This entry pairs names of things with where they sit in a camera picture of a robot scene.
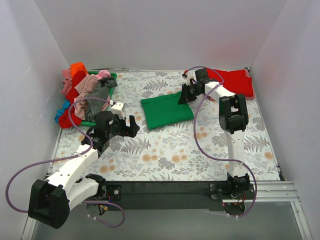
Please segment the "green t shirt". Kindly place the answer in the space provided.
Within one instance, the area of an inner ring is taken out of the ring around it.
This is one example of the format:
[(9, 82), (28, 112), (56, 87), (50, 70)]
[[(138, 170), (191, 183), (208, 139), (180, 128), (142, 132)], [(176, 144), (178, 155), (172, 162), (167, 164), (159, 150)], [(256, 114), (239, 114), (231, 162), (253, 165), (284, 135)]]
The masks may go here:
[(189, 105), (187, 103), (179, 104), (181, 94), (182, 92), (179, 91), (140, 101), (149, 130), (194, 119), (193, 111)]

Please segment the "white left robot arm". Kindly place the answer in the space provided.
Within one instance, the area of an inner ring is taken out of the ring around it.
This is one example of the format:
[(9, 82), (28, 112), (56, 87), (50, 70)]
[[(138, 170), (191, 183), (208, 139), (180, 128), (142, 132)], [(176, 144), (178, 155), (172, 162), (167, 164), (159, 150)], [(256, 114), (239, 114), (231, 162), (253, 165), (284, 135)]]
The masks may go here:
[(28, 216), (58, 229), (66, 222), (70, 211), (86, 200), (107, 207), (113, 193), (105, 178), (92, 173), (83, 176), (83, 173), (109, 147), (112, 138), (134, 138), (139, 130), (133, 115), (121, 118), (111, 111), (100, 112), (95, 125), (85, 133), (75, 157), (45, 180), (38, 179), (33, 183)]

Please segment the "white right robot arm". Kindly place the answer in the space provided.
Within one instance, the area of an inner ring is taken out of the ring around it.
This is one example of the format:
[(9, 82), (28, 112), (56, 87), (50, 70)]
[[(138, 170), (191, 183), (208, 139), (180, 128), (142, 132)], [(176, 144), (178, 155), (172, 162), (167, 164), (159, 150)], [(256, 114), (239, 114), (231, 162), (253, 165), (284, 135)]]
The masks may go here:
[(228, 150), (227, 180), (221, 187), (215, 186), (212, 193), (228, 195), (237, 199), (250, 188), (250, 177), (245, 164), (244, 136), (249, 123), (246, 98), (243, 94), (236, 94), (227, 90), (223, 77), (218, 73), (217, 79), (208, 75), (206, 68), (197, 67), (195, 73), (185, 70), (182, 77), (185, 83), (178, 104), (187, 104), (204, 94), (218, 103), (218, 120), (224, 131)]

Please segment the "folded red t shirt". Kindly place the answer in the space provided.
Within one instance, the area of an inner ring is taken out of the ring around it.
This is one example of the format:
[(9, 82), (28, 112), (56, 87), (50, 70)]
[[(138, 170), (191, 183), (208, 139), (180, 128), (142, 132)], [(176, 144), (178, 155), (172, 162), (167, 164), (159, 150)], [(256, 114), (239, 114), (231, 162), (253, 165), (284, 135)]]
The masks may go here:
[(223, 86), (235, 94), (243, 94), (248, 100), (255, 98), (252, 78), (247, 69), (224, 71), (215, 70), (224, 79)]

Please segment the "grey t shirt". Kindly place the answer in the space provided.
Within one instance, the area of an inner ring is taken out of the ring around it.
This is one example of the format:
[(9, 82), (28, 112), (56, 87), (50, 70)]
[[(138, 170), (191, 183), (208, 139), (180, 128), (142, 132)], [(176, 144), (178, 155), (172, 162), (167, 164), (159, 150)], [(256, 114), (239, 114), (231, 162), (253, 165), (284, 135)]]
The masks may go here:
[[(102, 78), (98, 80), (93, 92), (91, 94), (87, 94), (85, 98), (99, 98), (107, 100), (110, 97), (110, 89), (117, 86), (118, 84), (113, 77)], [(86, 102), (88, 103), (88, 107), (85, 112), (86, 122), (95, 122), (96, 115), (103, 111), (105, 106), (108, 107), (108, 103), (101, 100), (89, 99)]]

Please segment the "green laundry basket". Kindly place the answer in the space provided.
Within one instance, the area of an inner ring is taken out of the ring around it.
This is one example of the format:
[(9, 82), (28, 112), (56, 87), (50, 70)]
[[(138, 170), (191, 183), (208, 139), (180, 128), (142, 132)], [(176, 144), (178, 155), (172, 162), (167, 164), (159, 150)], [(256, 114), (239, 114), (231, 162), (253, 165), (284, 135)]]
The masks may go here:
[(81, 119), (81, 126), (91, 127), (96, 122), (97, 114), (101, 111), (107, 110), (109, 104), (102, 101), (110, 100), (114, 88), (118, 86), (117, 75), (110, 73), (107, 70), (92, 71), (87, 73), (85, 78), (75, 87), (79, 93), (77, 100), (89, 98), (89, 100), (82, 100), (75, 104), (74, 114)]

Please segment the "crumpled red t shirt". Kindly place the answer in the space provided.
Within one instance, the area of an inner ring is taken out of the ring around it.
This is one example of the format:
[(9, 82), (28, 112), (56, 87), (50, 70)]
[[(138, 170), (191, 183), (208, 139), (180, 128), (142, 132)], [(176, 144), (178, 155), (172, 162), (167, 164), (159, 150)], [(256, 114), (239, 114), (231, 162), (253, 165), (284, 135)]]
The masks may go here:
[[(79, 93), (75, 89), (75, 87), (86, 77), (86, 75), (87, 74), (82, 70), (78, 71), (77, 73), (74, 74), (74, 76), (71, 80), (71, 89), (69, 90), (69, 92), (65, 98), (66, 100), (68, 100), (70, 102), (70, 105), (72, 105), (74, 103), (75, 99), (79, 96)], [(60, 116), (58, 119), (58, 123), (62, 129), (71, 128), (73, 126), (70, 121), (69, 114), (68, 114), (69, 109), (70, 109), (70, 107), (68, 107), (64, 111), (63, 115)], [(70, 116), (76, 126), (79, 126), (81, 124), (82, 120), (80, 118), (78, 118), (77, 116), (75, 116), (75, 107), (71, 108)]]

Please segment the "floral patterned table mat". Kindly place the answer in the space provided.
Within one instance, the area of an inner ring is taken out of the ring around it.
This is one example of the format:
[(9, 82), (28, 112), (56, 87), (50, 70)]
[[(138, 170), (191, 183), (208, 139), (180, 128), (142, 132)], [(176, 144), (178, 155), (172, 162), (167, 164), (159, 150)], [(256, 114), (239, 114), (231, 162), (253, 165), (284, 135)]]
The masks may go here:
[(223, 181), (229, 168), (225, 133), (216, 101), (198, 96), (190, 103), (196, 120), (149, 130), (142, 99), (177, 93), (180, 72), (118, 72), (112, 99), (125, 103), (140, 130), (136, 137), (114, 137), (86, 170), (108, 181)]

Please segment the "blue t shirt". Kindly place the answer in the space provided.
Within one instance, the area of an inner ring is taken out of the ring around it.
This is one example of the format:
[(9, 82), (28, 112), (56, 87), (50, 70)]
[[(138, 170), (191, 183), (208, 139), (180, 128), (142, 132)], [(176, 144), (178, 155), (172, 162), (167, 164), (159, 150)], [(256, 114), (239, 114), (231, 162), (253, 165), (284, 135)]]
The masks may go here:
[(56, 115), (54, 117), (54, 121), (58, 124), (59, 118), (65, 113), (65, 111), (70, 107), (71, 103), (66, 98), (62, 104), (62, 107), (56, 111)]

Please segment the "orange t shirt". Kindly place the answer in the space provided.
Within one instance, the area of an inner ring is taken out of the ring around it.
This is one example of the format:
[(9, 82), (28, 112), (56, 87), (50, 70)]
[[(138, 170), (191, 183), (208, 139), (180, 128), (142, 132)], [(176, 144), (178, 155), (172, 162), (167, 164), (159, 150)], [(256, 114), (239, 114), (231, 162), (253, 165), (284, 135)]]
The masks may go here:
[(77, 72), (81, 72), (81, 71), (84, 72), (85, 74), (88, 73), (85, 65), (82, 62), (76, 62), (70, 65), (70, 74), (72, 78)]

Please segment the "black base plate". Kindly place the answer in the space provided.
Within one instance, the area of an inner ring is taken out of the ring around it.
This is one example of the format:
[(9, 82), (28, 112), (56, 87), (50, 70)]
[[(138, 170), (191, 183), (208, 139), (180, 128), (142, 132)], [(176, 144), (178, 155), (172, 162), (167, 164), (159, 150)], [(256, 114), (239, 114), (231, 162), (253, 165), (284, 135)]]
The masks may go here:
[(222, 211), (223, 200), (252, 200), (253, 185), (234, 190), (226, 181), (107, 181), (88, 201), (108, 201), (124, 210), (208, 209)]

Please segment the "aluminium frame rail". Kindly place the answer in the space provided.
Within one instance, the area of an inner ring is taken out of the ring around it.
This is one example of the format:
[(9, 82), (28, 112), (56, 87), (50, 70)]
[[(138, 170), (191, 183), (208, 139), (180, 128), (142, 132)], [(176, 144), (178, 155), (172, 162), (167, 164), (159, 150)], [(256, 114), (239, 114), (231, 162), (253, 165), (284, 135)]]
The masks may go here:
[(154, 209), (108, 211), (90, 218), (98, 208), (79, 205), (59, 229), (29, 219), (24, 240), (310, 240), (300, 197), (291, 181), (260, 181), (253, 199), (234, 206), (223, 200), (223, 210)]

